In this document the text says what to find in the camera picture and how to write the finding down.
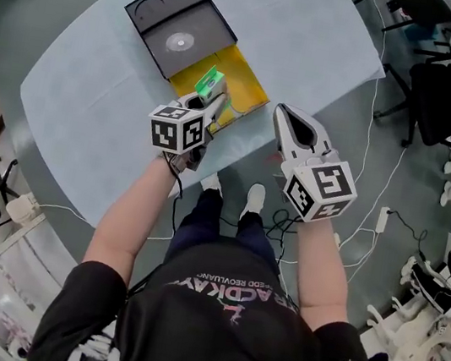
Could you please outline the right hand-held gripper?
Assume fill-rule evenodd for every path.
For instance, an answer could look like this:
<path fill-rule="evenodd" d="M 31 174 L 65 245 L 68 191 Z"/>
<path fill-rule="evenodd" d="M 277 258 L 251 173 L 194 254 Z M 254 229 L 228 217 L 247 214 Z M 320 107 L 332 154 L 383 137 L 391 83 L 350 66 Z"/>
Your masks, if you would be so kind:
<path fill-rule="evenodd" d="M 304 222 L 341 215 L 357 192 L 349 163 L 340 160 L 323 125 L 285 103 L 275 106 L 273 119 L 285 177 L 282 191 L 297 215 Z"/>

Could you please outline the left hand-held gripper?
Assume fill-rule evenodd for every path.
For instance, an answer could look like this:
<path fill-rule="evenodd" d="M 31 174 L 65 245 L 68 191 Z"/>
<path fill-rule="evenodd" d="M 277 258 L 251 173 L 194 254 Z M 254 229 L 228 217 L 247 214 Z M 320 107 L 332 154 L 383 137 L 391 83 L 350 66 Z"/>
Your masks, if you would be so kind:
<path fill-rule="evenodd" d="M 227 92 L 209 105 L 197 93 L 189 93 L 159 105 L 148 115 L 152 145 L 172 157 L 187 156 L 187 168 L 196 171 L 211 139 L 209 126 L 218 121 L 228 101 Z"/>

